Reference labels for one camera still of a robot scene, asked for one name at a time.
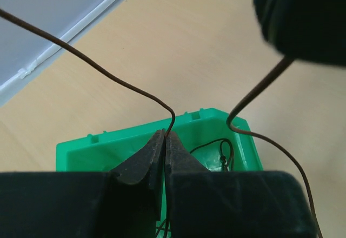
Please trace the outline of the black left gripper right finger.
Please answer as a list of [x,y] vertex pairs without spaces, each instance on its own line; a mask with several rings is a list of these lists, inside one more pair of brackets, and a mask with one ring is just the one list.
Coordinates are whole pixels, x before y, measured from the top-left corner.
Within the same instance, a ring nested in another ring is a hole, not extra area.
[[316,237],[298,181],[283,171],[209,171],[175,132],[166,140],[172,237]]

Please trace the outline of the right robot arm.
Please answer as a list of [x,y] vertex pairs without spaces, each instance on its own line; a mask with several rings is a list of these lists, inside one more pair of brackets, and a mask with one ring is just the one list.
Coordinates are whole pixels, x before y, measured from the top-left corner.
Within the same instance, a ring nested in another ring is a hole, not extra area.
[[345,0],[253,0],[265,41],[298,60],[345,66]]

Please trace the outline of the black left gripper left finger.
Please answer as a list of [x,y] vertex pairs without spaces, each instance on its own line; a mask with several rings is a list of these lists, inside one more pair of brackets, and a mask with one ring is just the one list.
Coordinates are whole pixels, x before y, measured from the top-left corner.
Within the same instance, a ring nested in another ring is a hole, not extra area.
[[165,131],[108,171],[1,173],[1,237],[153,237]]

